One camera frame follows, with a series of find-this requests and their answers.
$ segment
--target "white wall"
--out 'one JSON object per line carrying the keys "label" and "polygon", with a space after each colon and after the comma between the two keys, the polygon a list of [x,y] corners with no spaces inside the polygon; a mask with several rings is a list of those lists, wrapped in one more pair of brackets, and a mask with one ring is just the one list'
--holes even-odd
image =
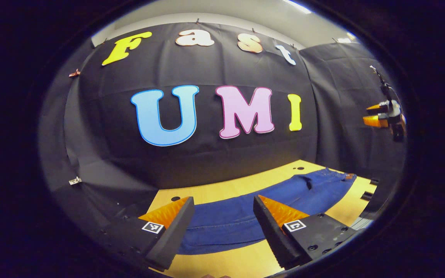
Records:
{"label": "white wall", "polygon": [[99,32],[97,32],[95,35],[92,36],[92,44],[94,46],[102,44],[105,40],[109,39],[108,36],[110,36],[111,33],[114,32],[114,30],[116,30],[114,22],[102,28],[102,30],[100,30]]}
{"label": "white wall", "polygon": [[157,0],[132,10],[114,22],[114,30],[99,32],[103,42],[126,32],[164,23],[220,23],[252,30],[302,49],[347,38],[347,30],[318,14],[306,14],[282,0]]}
{"label": "white wall", "polygon": [[[104,29],[104,32],[99,32],[101,38],[107,37],[108,39],[113,39],[114,37],[120,36],[122,34],[138,30],[141,28],[154,26],[154,25],[160,25],[160,24],[166,24],[166,23],[178,23],[178,22],[195,22],[197,21],[197,18],[200,19],[200,22],[206,22],[206,23],[219,23],[219,24],[226,24],[231,26],[237,26],[240,28],[252,30],[254,28],[255,32],[259,34],[263,34],[269,37],[273,37],[274,39],[279,39],[280,41],[283,41],[287,44],[294,44],[297,49],[302,49],[304,46],[300,44],[299,42],[295,41],[294,39],[291,39],[289,37],[286,37],[285,35],[272,30],[270,28],[267,28],[265,26],[262,26],[260,24],[250,22],[244,19],[231,17],[227,15],[222,14],[207,14],[207,13],[200,13],[200,12],[190,12],[190,13],[183,13],[183,14],[166,14],[161,15],[141,21],[137,21],[135,23],[131,23],[127,26],[120,27],[116,30],[113,29]],[[99,39],[97,36],[92,37],[92,42],[94,43],[94,46],[97,46],[98,44],[101,44],[104,42],[104,39]]]}

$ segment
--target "blue letter u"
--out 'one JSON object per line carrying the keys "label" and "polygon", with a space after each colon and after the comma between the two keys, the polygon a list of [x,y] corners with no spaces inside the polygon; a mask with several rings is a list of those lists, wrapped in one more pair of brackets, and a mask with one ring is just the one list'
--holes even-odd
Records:
{"label": "blue letter u", "polygon": [[186,141],[197,128],[195,95],[198,87],[193,85],[177,86],[172,94],[180,99],[182,124],[174,130],[166,130],[161,125],[159,100],[164,96],[162,90],[145,90],[131,97],[136,106],[138,130],[142,138],[155,146],[172,146]]}

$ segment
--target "blue jeans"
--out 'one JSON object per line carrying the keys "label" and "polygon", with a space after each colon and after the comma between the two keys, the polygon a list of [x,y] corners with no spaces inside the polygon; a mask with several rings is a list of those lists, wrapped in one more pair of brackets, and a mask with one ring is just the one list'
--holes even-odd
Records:
{"label": "blue jeans", "polygon": [[178,254],[198,255],[244,247],[265,239],[253,213],[253,198],[263,195],[312,215],[325,213],[348,192],[356,175],[323,169],[250,194],[195,206]]}

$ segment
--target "wooden table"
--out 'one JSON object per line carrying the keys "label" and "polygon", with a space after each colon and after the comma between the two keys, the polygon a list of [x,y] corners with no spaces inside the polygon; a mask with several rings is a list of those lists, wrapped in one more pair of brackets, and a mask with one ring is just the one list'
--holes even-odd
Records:
{"label": "wooden table", "polygon": [[[171,203],[171,198],[176,196],[182,198],[192,196],[195,204],[215,202],[256,192],[285,181],[293,175],[307,174],[324,168],[310,162],[297,160],[275,169],[230,181],[190,188],[159,190],[148,211]],[[370,180],[357,177],[346,195],[326,214],[351,226],[369,203],[360,198],[365,191],[374,193],[375,189],[376,186],[371,185]],[[267,241],[264,240],[246,247],[218,253],[176,255],[171,267],[163,274],[173,278],[201,278],[206,274],[216,278],[225,275],[231,278],[263,278],[283,270],[279,267]]]}

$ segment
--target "letter m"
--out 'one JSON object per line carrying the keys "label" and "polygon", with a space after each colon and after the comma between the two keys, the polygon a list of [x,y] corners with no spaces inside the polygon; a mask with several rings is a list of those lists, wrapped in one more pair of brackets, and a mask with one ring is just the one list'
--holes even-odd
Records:
{"label": "letter m", "polygon": [[270,114],[269,88],[258,87],[255,89],[252,100],[248,104],[235,86],[221,86],[216,89],[216,95],[222,99],[222,110],[224,114],[224,128],[219,132],[223,139],[235,138],[240,135],[240,129],[236,127],[236,118],[243,127],[246,134],[252,130],[252,125],[257,133],[267,133],[274,130],[274,124]]}

